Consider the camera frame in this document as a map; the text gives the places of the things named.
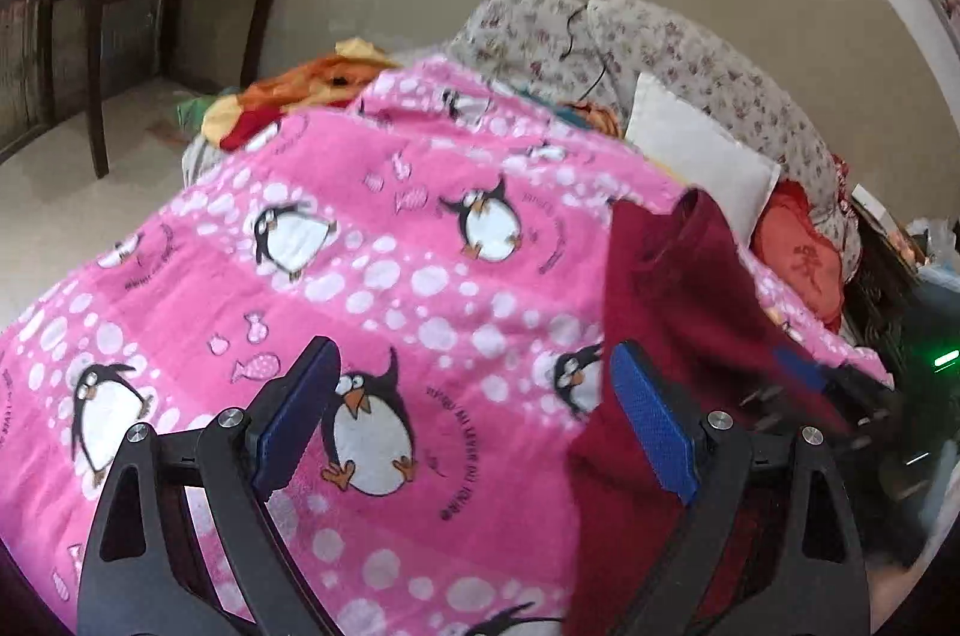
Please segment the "green led light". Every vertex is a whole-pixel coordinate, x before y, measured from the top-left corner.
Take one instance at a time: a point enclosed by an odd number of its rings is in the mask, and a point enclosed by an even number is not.
[[[939,356],[933,361],[933,367],[939,368],[941,365],[946,365],[948,362],[955,361],[957,358],[960,358],[960,349],[954,349],[952,352],[947,352],[944,356]]]

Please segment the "red garment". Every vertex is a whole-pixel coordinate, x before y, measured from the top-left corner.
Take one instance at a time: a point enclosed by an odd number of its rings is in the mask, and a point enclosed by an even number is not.
[[[224,151],[236,151],[243,148],[247,141],[260,131],[280,120],[283,112],[276,105],[262,105],[244,110],[229,134],[220,140]]]
[[[762,379],[782,385],[820,428],[844,427],[822,395],[779,364],[778,351],[808,356],[760,308],[730,228],[706,192],[690,190],[665,216],[614,204],[606,287],[602,401],[570,447],[580,544],[566,636],[602,634],[617,624],[683,511],[656,481],[606,378],[617,343],[640,343],[664,377],[688,386],[704,413],[725,409],[744,421],[739,403]],[[747,519],[745,534],[735,530],[728,542],[726,572],[708,596],[714,610],[730,601],[753,532]]]
[[[757,222],[750,248],[830,331],[840,329],[843,265],[810,221],[810,202],[795,181],[780,181]]]

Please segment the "red cushion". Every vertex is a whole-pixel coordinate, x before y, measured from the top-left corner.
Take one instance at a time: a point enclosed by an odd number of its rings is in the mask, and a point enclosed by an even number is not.
[[[833,244],[814,229],[809,211],[803,187],[779,182],[757,222],[751,248],[827,329],[837,332],[843,310],[843,263]]]

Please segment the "pink blanket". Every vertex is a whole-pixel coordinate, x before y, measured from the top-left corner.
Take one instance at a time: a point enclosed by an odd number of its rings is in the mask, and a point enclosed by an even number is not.
[[[518,606],[556,628],[577,535],[565,450],[598,400],[606,202],[667,211],[679,191],[442,58],[383,73],[350,112],[288,116],[0,337],[0,536],[74,626],[126,428],[202,427],[323,334],[344,375],[269,508],[340,628],[462,636]],[[888,379],[742,257],[815,358]],[[78,383],[91,363],[122,367]],[[244,612],[195,495],[223,606]]]

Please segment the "black device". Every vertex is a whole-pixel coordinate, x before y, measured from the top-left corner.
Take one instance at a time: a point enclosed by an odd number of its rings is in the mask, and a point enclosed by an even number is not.
[[[316,337],[246,409],[225,409],[202,430],[157,435],[146,423],[128,430],[90,531],[80,578],[80,636],[341,636],[264,505],[272,491],[289,483],[339,376],[336,346]],[[829,390],[844,414],[861,427],[874,425],[880,439],[890,412],[877,401],[882,393],[860,377],[841,370]],[[780,430],[787,422],[783,433],[748,430],[722,409],[704,415],[682,387],[656,372],[635,342],[614,348],[610,378],[628,416],[637,406],[647,412],[638,438],[661,485],[689,504],[616,636],[869,634],[854,509],[834,449],[817,428],[789,427],[776,390],[747,401],[781,409],[775,414]],[[623,389],[627,384],[632,391]],[[841,458],[864,449],[837,443]],[[785,486],[782,519],[764,536],[773,551],[748,570],[726,612],[698,622],[744,494],[772,482]],[[254,622],[219,605],[185,486],[205,488]]]

